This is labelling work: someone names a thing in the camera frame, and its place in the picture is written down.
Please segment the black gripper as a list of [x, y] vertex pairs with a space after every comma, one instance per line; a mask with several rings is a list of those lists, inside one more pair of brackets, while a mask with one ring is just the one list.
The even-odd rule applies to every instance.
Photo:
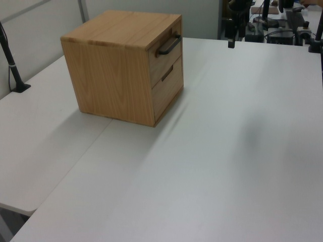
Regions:
[[238, 34], [238, 41], [242, 41], [246, 33], [246, 25], [249, 22], [249, 13], [232, 14], [226, 20], [225, 37], [228, 38], [228, 48], [235, 48], [235, 39]]

